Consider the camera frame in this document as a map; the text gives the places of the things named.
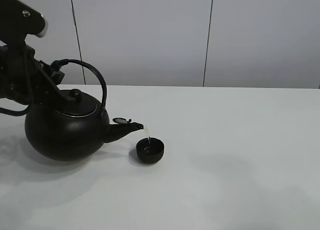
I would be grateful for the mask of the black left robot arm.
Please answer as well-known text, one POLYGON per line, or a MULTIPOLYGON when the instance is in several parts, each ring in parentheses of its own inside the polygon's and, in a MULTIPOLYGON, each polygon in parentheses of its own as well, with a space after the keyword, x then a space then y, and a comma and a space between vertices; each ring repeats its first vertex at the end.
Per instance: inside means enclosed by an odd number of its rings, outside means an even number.
POLYGON ((28 45, 0 47, 0 97, 26 106, 24 110, 1 108, 2 114, 26 115, 37 105, 61 109, 75 98, 63 93, 50 74, 56 72, 34 58, 35 50, 28 45))

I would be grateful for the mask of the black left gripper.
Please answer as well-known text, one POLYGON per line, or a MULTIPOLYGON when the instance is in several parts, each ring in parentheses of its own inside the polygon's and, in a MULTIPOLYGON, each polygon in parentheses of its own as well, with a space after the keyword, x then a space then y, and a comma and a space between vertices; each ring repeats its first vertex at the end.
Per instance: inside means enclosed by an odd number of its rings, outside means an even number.
POLYGON ((0 47, 0 97, 22 105, 60 106, 75 99, 58 85, 65 74, 34 58, 29 46, 0 47))

